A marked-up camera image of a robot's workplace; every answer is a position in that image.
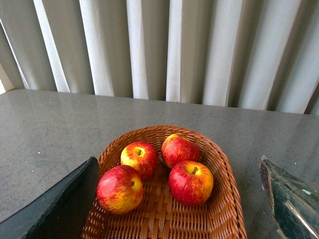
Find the worn left gripper right finger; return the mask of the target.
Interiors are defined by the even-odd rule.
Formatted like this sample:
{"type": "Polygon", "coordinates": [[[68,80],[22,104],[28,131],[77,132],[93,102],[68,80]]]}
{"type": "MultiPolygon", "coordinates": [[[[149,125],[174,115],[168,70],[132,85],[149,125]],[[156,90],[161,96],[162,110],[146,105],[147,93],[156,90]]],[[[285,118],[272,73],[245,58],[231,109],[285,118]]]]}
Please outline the worn left gripper right finger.
{"type": "Polygon", "coordinates": [[[278,234],[284,239],[317,239],[319,185],[302,181],[264,155],[259,173],[278,234]]]}

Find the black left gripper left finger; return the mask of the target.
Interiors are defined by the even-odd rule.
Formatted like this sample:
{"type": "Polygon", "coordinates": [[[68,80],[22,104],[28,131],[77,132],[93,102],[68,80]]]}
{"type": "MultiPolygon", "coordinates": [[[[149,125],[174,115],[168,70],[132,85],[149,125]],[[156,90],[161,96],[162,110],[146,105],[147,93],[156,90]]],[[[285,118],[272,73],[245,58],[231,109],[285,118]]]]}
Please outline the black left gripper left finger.
{"type": "Polygon", "coordinates": [[[95,157],[0,224],[2,239],[78,239],[95,199],[95,157]]]}

